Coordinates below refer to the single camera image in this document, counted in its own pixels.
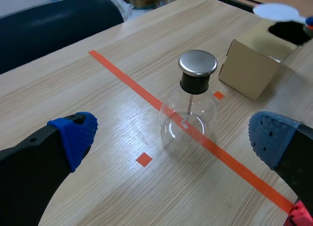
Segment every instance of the blue gripper tip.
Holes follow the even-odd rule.
[[[271,112],[258,112],[250,119],[248,132],[253,151],[271,170],[278,165],[300,124]]]
[[[76,124],[66,118],[58,118],[49,121],[48,125],[58,128],[63,148],[67,156],[71,171],[74,172],[82,162],[85,151],[93,144],[94,136],[98,130],[97,118],[89,112],[84,114],[83,124]]]

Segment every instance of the silver metal cap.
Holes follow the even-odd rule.
[[[178,64],[185,74],[194,77],[208,77],[217,69],[216,58],[202,50],[187,51],[180,56]]]

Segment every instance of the white round object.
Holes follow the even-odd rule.
[[[254,14],[274,22],[288,22],[299,19],[299,11],[281,3],[266,3],[253,8]]]

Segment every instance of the red gripper part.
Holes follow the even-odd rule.
[[[313,220],[301,201],[298,201],[289,214],[284,226],[313,226]]]

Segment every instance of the bottle stopper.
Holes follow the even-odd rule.
[[[180,56],[179,67],[182,70],[180,87],[197,95],[208,90],[210,75],[217,69],[217,60],[206,51],[190,50]]]

